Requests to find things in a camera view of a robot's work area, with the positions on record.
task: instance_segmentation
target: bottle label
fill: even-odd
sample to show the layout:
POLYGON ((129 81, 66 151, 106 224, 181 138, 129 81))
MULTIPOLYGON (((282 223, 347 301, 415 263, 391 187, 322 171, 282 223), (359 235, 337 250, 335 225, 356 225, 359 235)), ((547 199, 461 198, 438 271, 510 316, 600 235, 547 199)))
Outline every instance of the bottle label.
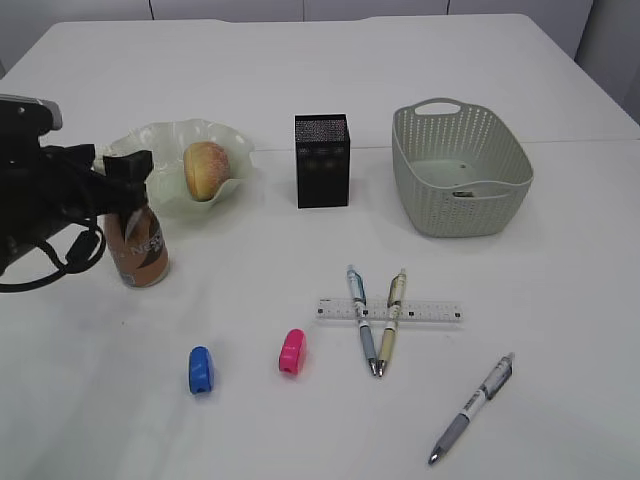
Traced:
POLYGON ((135 212, 122 228, 120 217, 105 217, 109 251, 122 281, 132 287, 152 285, 167 272, 169 256, 158 219, 149 208, 135 212))

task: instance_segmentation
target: ruler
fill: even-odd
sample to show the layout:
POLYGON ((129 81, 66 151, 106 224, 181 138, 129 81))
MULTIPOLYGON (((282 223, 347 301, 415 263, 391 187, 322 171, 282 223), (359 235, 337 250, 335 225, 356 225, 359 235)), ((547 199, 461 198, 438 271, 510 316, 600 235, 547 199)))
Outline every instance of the ruler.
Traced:
MULTIPOLYGON (((367 299, 364 310, 370 322, 388 320, 387 301, 385 299, 367 299)), ((398 322, 415 324, 459 324, 463 321, 462 307, 456 302, 428 302, 423 300, 405 300, 398 316, 398 322)), ((356 310, 350 298, 322 298, 316 310, 318 320, 356 320, 356 310)))

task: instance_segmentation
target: bowl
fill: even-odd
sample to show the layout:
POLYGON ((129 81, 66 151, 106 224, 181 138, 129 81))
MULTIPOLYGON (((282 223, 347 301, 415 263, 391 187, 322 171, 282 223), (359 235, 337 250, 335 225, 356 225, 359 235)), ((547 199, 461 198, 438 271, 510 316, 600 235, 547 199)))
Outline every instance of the bowl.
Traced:
POLYGON ((158 214, 180 216, 205 213, 216 203, 228 198, 251 175, 253 166, 250 154, 253 149, 253 144, 231 127, 208 120, 191 119, 151 123, 136 128, 100 153, 123 156, 138 150, 151 150, 153 172, 147 179, 149 204, 158 214), (182 157, 189 145, 206 141, 224 148, 229 158, 231 176, 211 200, 198 202, 189 193, 182 157))

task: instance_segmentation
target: pink sharpener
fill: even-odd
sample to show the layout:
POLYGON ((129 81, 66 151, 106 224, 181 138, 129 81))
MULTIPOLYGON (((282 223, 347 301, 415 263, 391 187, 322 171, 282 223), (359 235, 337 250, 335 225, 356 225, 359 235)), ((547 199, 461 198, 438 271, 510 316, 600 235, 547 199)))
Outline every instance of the pink sharpener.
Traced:
POLYGON ((302 364, 307 354, 307 340, 304 332, 298 328, 287 333, 284 339, 278 367, 283 373, 297 375, 302 370, 302 364))

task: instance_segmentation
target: beige pen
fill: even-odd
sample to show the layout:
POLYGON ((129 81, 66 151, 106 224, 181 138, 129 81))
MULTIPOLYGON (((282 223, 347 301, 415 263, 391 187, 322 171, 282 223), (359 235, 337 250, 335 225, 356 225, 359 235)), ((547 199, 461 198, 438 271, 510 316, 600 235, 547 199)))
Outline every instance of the beige pen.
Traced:
POLYGON ((378 376, 382 377, 384 371, 391 361, 391 355, 393 354, 393 345, 396 342, 396 332, 398 330, 398 315, 400 314, 400 308, 402 308, 402 299, 404 298, 404 291, 407 286, 407 272, 403 268, 400 273, 391 280, 391 287, 389 288, 389 299, 387 300, 387 309, 389 312, 389 320, 384 328, 382 334, 382 346, 380 347, 380 354, 378 355, 378 376))

